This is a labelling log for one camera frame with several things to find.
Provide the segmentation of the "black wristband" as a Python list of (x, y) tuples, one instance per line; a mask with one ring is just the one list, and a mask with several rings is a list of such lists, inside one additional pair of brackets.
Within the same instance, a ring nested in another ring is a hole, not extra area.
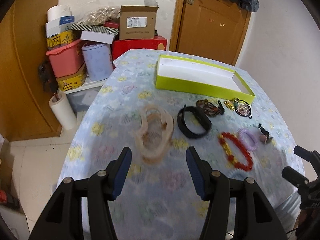
[(196, 106), (184, 105), (178, 112), (177, 125), (189, 139), (202, 138), (212, 129), (210, 119)]

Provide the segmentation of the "beige translucent hair claw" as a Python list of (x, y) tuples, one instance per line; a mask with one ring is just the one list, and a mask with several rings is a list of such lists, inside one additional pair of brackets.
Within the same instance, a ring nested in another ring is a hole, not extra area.
[(172, 145), (173, 117), (162, 107), (148, 104), (140, 110), (141, 125), (135, 132), (135, 144), (147, 164), (162, 161)]

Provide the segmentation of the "floral blue tablecloth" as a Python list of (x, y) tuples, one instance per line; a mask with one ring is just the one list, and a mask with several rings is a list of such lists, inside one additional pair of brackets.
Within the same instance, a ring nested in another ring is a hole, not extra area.
[[(120, 196), (110, 202), (119, 239), (198, 239), (208, 203), (196, 194), (185, 152), (193, 146), (210, 166), (234, 179), (252, 177), (275, 209), (284, 229), (294, 227), (299, 214), (297, 190), (282, 178), (285, 166), (303, 172), (302, 160), (293, 153), (295, 141), (281, 114), (255, 80), (244, 70), (239, 75), (255, 94), (252, 117), (227, 109), (212, 118), (212, 129), (200, 139), (188, 139), (175, 127), (172, 145), (161, 162), (146, 164), (135, 146), (140, 110), (148, 105), (165, 109), (173, 118), (184, 106), (194, 106), (200, 95), (155, 87), (157, 50), (129, 50), (116, 59), (115, 70), (95, 97), (78, 128), (63, 164), (60, 178), (88, 178), (131, 148), (132, 163)], [(259, 135), (259, 123), (273, 137), (251, 152), (253, 168), (235, 169), (226, 159), (218, 136), (246, 128)]]

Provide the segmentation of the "wooden wardrobe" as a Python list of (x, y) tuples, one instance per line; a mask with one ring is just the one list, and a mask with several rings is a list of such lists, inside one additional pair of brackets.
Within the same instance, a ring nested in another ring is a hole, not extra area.
[(47, 60), (47, 11), (58, 0), (8, 0), (1, 6), (1, 135), (8, 141), (60, 135), (40, 78)]

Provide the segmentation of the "lime green shallow box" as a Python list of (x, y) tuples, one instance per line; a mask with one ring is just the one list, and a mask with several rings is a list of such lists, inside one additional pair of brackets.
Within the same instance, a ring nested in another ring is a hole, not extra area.
[(157, 89), (199, 94), (252, 103), (255, 94), (234, 70), (186, 57), (160, 55), (157, 62)]

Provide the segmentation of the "pink plastic bin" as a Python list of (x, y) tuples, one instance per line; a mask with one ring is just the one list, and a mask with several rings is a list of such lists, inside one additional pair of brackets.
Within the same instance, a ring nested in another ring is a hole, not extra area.
[(83, 45), (83, 40), (76, 40), (46, 52), (56, 78), (73, 75), (80, 69), (84, 63)]

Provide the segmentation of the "light blue cylindrical tin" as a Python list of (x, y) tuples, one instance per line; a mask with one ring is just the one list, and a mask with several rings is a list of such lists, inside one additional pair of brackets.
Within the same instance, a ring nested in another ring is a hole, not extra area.
[(111, 47), (109, 44), (97, 43), (82, 47), (89, 78), (92, 81), (101, 81), (108, 78), (113, 72)]

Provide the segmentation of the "wooden door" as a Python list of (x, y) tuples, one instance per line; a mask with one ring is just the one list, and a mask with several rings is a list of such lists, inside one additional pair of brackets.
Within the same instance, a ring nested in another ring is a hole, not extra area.
[(250, 17), (229, 0), (176, 0), (169, 50), (235, 65)]

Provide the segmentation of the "red gift box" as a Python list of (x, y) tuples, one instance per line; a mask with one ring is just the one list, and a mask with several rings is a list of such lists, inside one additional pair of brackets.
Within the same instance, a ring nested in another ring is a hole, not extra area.
[(166, 50), (168, 40), (161, 35), (153, 39), (115, 40), (112, 43), (112, 59), (115, 60), (130, 49)]

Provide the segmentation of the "yellow patterned box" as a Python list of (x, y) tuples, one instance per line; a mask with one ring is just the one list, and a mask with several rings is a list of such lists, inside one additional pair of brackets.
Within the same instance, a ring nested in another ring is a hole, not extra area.
[(47, 49), (52, 50), (57, 47), (65, 46), (74, 41), (72, 30), (67, 30), (59, 34), (52, 35), (47, 38)]

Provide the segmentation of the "white flat box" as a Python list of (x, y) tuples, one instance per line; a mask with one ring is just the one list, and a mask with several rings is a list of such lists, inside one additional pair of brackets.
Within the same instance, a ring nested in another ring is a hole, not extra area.
[(91, 42), (112, 44), (114, 41), (115, 35), (107, 33), (99, 33), (93, 31), (82, 31), (80, 39)]

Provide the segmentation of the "green striped box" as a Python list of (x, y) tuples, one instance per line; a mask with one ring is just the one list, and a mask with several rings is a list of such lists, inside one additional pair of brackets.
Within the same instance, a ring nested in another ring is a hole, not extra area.
[(78, 30), (78, 31), (92, 31), (97, 33), (105, 33), (105, 34), (112, 34), (118, 35), (119, 30), (116, 28), (105, 27), (101, 25), (88, 25), (83, 23), (72, 23), (71, 30)]

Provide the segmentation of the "white blue carton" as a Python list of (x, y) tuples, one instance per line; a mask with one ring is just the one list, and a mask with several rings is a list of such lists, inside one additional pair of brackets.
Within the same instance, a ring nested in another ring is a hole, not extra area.
[(46, 23), (46, 36), (52, 37), (56, 34), (68, 31), (74, 23), (74, 16), (62, 16)]

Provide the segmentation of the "small red box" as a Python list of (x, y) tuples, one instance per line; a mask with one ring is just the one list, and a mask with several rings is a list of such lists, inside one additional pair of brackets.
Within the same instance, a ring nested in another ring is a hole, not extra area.
[(106, 21), (103, 26), (113, 29), (119, 29), (119, 23), (114, 21)]

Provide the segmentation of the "brown cardboard box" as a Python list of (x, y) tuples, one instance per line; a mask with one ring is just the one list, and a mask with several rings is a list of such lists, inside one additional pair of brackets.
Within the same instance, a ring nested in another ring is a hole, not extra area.
[(119, 20), (119, 39), (153, 39), (158, 6), (122, 5)]

